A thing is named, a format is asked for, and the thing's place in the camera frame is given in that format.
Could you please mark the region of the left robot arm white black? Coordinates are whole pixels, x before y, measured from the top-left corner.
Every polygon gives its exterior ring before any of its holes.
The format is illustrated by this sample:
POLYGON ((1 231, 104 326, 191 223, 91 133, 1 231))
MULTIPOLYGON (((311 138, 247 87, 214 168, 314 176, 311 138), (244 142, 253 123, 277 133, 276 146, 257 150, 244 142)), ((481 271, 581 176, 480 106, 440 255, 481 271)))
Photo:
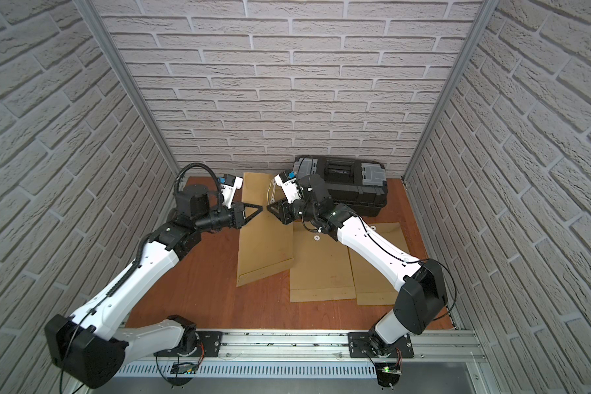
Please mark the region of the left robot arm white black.
POLYGON ((110 284, 69 316, 55 315, 44 328, 52 363, 96 389, 128 363, 171 351, 175 355, 205 354, 192 321, 171 315, 161 323, 122 328, 124 318, 161 277, 197 246, 206 232, 240 229, 251 221, 247 203, 234 196, 243 180, 216 176, 205 164, 185 166, 172 194, 176 202, 167 221, 143 236, 136 255, 110 284))

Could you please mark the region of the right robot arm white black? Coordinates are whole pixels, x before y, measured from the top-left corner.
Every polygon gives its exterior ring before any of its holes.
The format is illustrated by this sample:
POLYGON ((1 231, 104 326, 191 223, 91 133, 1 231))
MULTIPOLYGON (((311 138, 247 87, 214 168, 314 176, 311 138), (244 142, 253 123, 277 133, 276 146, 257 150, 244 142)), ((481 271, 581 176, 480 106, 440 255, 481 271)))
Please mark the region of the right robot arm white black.
POLYGON ((365 259, 397 291, 394 307, 369 330, 366 342, 377 356, 394 353, 397 342, 407 334, 423 333, 447 306, 444 274, 448 269, 435 259, 419 259, 395 247, 347 205, 314 205, 284 198, 267 209, 284 224, 298 219, 309 222, 315 232, 330 236, 365 259))

